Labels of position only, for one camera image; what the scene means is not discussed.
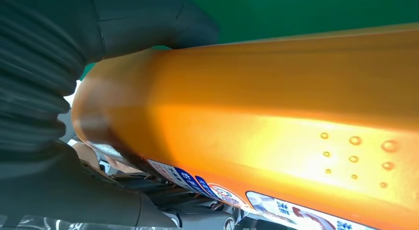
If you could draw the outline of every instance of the green wall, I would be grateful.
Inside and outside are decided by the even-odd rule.
[[[193,0],[221,43],[419,22],[419,0]]]

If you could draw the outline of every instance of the metal component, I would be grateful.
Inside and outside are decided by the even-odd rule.
[[[236,220],[236,224],[238,224],[242,219],[246,217],[248,212],[245,212],[241,210],[240,208],[233,207],[233,211],[231,215],[233,215],[233,218]]]
[[[208,203],[208,207],[211,209],[214,205],[216,205],[218,203],[218,201],[213,200],[212,202]]]
[[[118,181],[116,181],[114,178],[92,167],[88,162],[84,160],[80,160],[80,162],[82,164],[83,171],[87,173],[88,175],[90,175],[91,177],[93,177],[94,179],[100,180],[102,182],[105,182],[114,186],[122,187],[122,185]]]
[[[234,221],[233,217],[228,217],[225,220],[223,230],[234,230],[234,227],[235,227],[235,221]]]
[[[149,190],[146,194],[155,202],[155,204],[161,203],[162,206],[165,206],[170,203],[182,204],[183,201],[193,200],[196,201],[196,198],[189,197],[185,198],[190,193],[190,190],[183,188],[164,188],[160,187],[156,190]]]
[[[211,210],[214,211],[216,209],[218,209],[219,207],[223,206],[224,203],[223,202],[219,202],[218,204],[215,204],[214,206],[211,207]]]

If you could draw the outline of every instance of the sticker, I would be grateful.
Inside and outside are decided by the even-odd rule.
[[[257,214],[257,212],[250,208],[249,205],[239,196],[220,185],[208,184],[202,177],[199,176],[195,176],[195,179],[191,174],[181,168],[172,167],[150,159],[147,161],[154,169],[156,169],[156,171],[162,174],[162,176],[178,186],[193,190],[196,193],[205,195],[209,198],[235,205],[244,211]]]
[[[191,189],[191,187],[188,185],[187,182],[185,182],[177,173],[176,169],[172,166],[160,163],[160,162],[155,162],[153,160],[148,160],[148,162],[150,163],[150,165],[156,169],[156,171],[158,171],[160,174],[162,174],[162,176],[164,176],[167,180],[169,180],[170,182],[183,187],[185,189]]]
[[[253,208],[265,218],[298,230],[374,230],[345,219],[248,191]]]
[[[176,171],[179,173],[180,177],[186,182],[188,183],[188,185],[190,186],[190,189],[193,189],[194,191],[196,191],[199,194],[205,195],[205,196],[209,196],[208,193],[206,193],[201,186],[196,182],[196,180],[193,178],[193,176],[191,176],[189,173],[187,173],[186,171],[175,167]]]
[[[218,200],[218,201],[221,201],[221,199],[218,198],[218,196],[211,190],[211,188],[208,186],[207,182],[202,177],[195,176],[195,178],[197,179],[199,184],[201,184],[202,188],[204,188],[204,190],[209,194],[209,196],[211,198],[213,198],[215,200]]]
[[[248,204],[232,191],[217,184],[208,184],[208,186],[223,201],[240,207],[248,207]]]

